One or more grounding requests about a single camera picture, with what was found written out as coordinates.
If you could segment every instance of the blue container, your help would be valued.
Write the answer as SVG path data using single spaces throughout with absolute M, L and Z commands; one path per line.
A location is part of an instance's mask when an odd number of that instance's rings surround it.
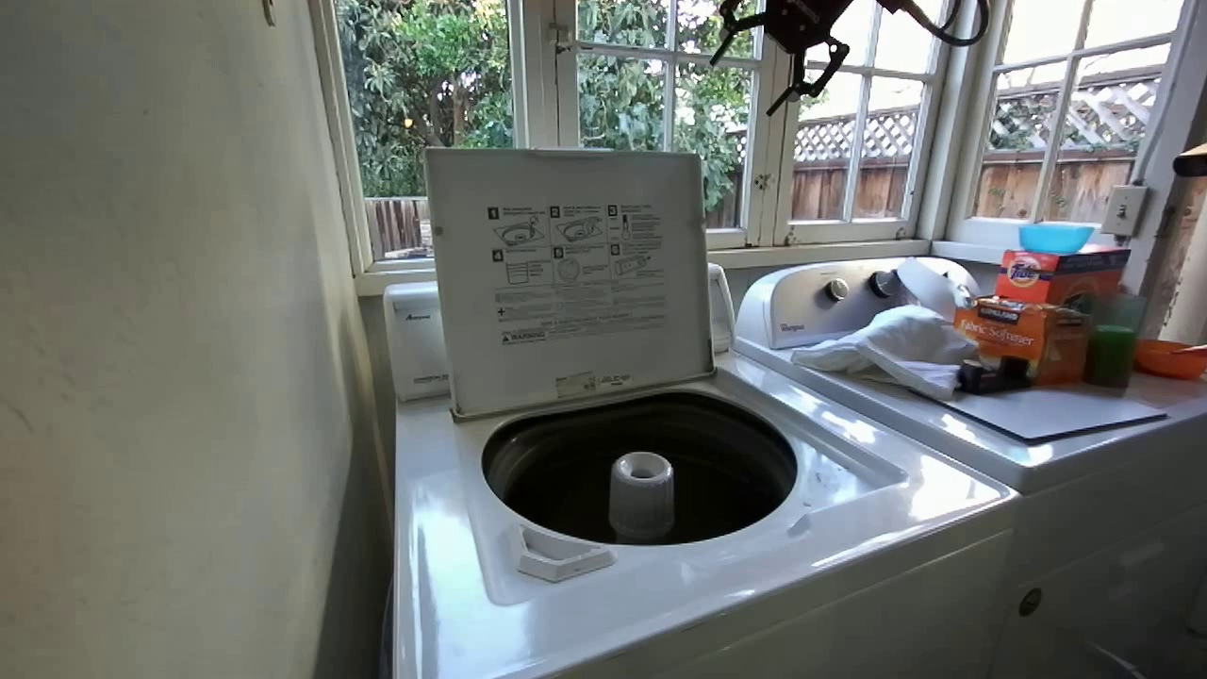
M 1079 251 L 1091 241 L 1092 227 L 1081 222 L 1026 222 L 1019 227 L 1019 243 L 1026 251 L 1047 251 L 1047 255 L 1067 255 Z

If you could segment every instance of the laundry room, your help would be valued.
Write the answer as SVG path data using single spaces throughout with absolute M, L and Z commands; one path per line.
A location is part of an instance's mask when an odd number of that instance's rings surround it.
M 0 675 L 1207 675 L 1194 0 L 0 23 Z

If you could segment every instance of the orange container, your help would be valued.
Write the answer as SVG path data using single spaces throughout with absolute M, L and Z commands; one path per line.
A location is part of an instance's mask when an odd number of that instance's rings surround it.
M 1143 340 L 1134 345 L 1134 367 L 1143 373 L 1163 373 L 1163 378 L 1178 378 L 1178 382 L 1198 382 L 1207 373 L 1207 345 L 1204 343 Z
M 989 357 L 1031 360 L 1038 383 L 1081 382 L 1091 326 L 1075 308 L 975 296 L 969 308 L 955 308 L 955 326 Z
M 1091 313 L 1100 296 L 1120 292 L 1124 269 L 1129 247 L 1072 255 L 1007 247 L 991 290 L 1012 300 L 1072 305 Z

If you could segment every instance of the wall outlet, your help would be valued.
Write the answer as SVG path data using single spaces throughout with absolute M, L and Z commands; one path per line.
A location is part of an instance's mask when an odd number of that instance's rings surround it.
M 1120 184 L 1115 191 L 1107 191 L 1100 235 L 1134 237 L 1143 198 L 1145 184 Z

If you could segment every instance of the instruction label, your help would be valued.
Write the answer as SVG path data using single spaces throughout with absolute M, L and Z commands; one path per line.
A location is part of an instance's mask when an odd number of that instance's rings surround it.
M 652 204 L 491 204 L 499 340 L 555 343 L 669 323 Z

